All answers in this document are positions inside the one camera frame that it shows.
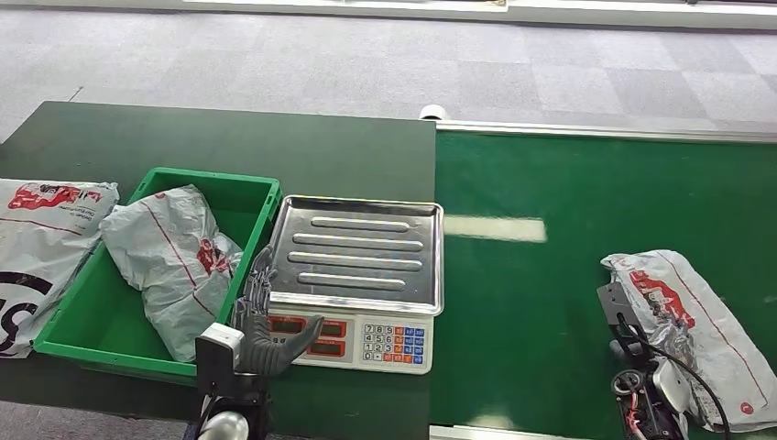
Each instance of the black cable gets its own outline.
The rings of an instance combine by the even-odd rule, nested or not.
[[[620,315],[620,314],[618,315],[618,322],[635,339],[640,341],[649,349],[655,351],[656,353],[666,357],[667,359],[671,360],[678,366],[682,367],[685,371],[688,372],[688,374],[693,376],[694,379],[696,379],[696,381],[699,382],[699,384],[705,389],[707,394],[709,394],[709,397],[712,399],[712,402],[715,404],[715,407],[717,408],[717,412],[720,414],[720,421],[723,423],[723,438],[725,438],[726,440],[731,440],[731,425],[728,424],[728,418],[726,417],[726,412],[723,411],[723,405],[720,404],[720,399],[717,398],[715,393],[712,391],[711,388],[709,388],[709,385],[707,385],[707,383],[701,378],[701,376],[699,376],[695,371],[693,371],[690,367],[688,367],[688,365],[686,365],[682,360],[654,346],[653,344],[645,340],[644,337],[637,335],[637,332],[632,330],[630,325],[626,324],[626,319],[623,317],[623,315]]]
[[[208,418],[208,414],[213,411],[213,407],[216,404],[216,396],[214,395],[208,395],[206,397],[210,397],[211,399],[208,401],[207,406],[205,406],[205,409],[202,411],[202,414],[200,414],[200,420],[197,421],[197,427],[194,431],[194,435],[200,436],[200,431],[202,430],[202,426],[205,424],[205,419]]]

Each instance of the red stripe on bag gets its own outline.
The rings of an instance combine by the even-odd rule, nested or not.
[[[62,232],[70,232],[71,234],[75,234],[76,236],[80,236],[81,233],[78,231],[73,231],[71,229],[65,229],[64,227],[56,227],[52,225],[44,225],[42,223],[35,222],[33,220],[16,220],[15,218],[4,218],[0,217],[0,221],[3,222],[16,222],[16,223],[30,223],[32,225],[40,226],[40,227],[46,227],[48,229],[54,229],[55,231],[62,231]]]
[[[750,373],[750,377],[753,379],[753,382],[755,382],[756,388],[758,388],[758,392],[761,394],[761,397],[763,398],[763,401],[766,402],[766,404],[769,404],[769,400],[766,398],[766,394],[763,393],[763,390],[761,389],[761,385],[759,385],[758,381],[755,379],[755,375],[752,372],[752,369],[750,369],[750,365],[748,364],[748,361],[745,360],[745,358],[739,353],[739,350],[735,346],[732,346],[730,342],[728,342],[728,339],[726,338],[726,335],[723,335],[723,332],[720,331],[720,327],[715,324],[715,321],[712,320],[712,318],[709,316],[709,313],[707,312],[705,306],[699,301],[698,298],[696,298],[696,295],[691,291],[691,288],[688,287],[687,284],[685,284],[685,281],[682,277],[680,277],[680,272],[677,271],[677,268],[674,266],[674,264],[666,258],[661,252],[656,252],[659,256],[661,256],[662,259],[665,259],[667,263],[669,263],[670,266],[672,266],[672,270],[674,270],[674,275],[677,276],[677,280],[680,280],[680,282],[685,286],[685,289],[688,291],[688,293],[691,294],[691,297],[694,298],[694,301],[696,301],[697,304],[699,304],[699,307],[702,308],[702,311],[704,311],[706,318],[709,320],[710,324],[715,327],[717,330],[717,333],[720,335],[720,337],[723,338],[723,341],[726,343],[727,346],[731,347],[732,350],[734,350],[734,353],[739,356],[740,359],[742,359],[742,363],[745,364],[745,367],[748,369],[748,372]]]
[[[192,276],[192,273],[189,272],[189,268],[186,267],[186,264],[183,262],[183,258],[181,258],[181,255],[178,253],[178,250],[175,248],[175,246],[173,246],[172,241],[168,237],[168,234],[165,232],[165,229],[162,227],[162,224],[159,222],[157,217],[154,215],[154,212],[151,211],[151,208],[148,207],[146,202],[140,202],[140,204],[142,204],[143,206],[146,206],[146,209],[148,210],[148,213],[151,215],[151,218],[154,220],[154,223],[157,224],[157,227],[159,228],[159,232],[161,232],[162,236],[165,237],[165,240],[167,240],[168,244],[170,245],[170,249],[172,249],[172,252],[175,254],[176,258],[178,259],[178,261],[183,266],[183,270],[186,271],[186,275],[189,277],[189,281],[192,282],[192,286],[194,287],[194,291],[196,291],[197,290],[197,283],[194,281],[194,277]],[[215,318],[216,315],[213,312],[211,312],[210,310],[208,310],[208,308],[205,307],[205,304],[200,302],[200,300],[197,298],[197,295],[194,294],[194,291],[192,291],[192,298],[194,298],[194,301],[196,301],[200,305],[200,307],[202,307],[204,309],[205,312],[207,312],[210,316]]]

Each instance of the red digital display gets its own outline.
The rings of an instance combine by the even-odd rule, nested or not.
[[[291,316],[270,316],[269,331],[277,333],[299,333],[305,328],[305,320]]]
[[[342,358],[345,355],[344,341],[324,341],[319,339],[308,347],[308,354]]]
[[[345,337],[345,323],[342,321],[324,321],[321,336]]]

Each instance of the red logo on bag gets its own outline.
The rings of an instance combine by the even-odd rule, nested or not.
[[[200,250],[197,251],[197,259],[202,263],[205,271],[208,272],[208,276],[213,272],[213,268],[219,272],[229,269],[229,263],[226,261],[222,251],[215,247],[207,238],[200,240]]]
[[[68,185],[25,183],[16,190],[14,198],[8,202],[8,209],[52,208],[58,204],[72,204],[78,199],[86,198],[100,202],[103,195],[97,191],[82,191]]]
[[[674,319],[685,322],[688,328],[694,328],[696,320],[685,311],[680,295],[670,289],[665,282],[652,280],[644,270],[633,270],[629,277],[654,311],[663,309]]]

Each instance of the white plastic bag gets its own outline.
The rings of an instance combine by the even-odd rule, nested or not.
[[[777,425],[777,378],[737,318],[685,257],[653,250],[613,254],[602,264],[613,281],[623,284],[650,342],[688,364],[715,391],[731,431]],[[696,380],[686,377],[693,387],[691,411],[712,430],[711,424],[721,423],[714,403]]]
[[[0,179],[0,357],[27,357],[118,199],[115,183]]]
[[[194,360],[194,339],[215,322],[243,256],[202,194],[188,185],[117,206],[100,230],[170,355]]]

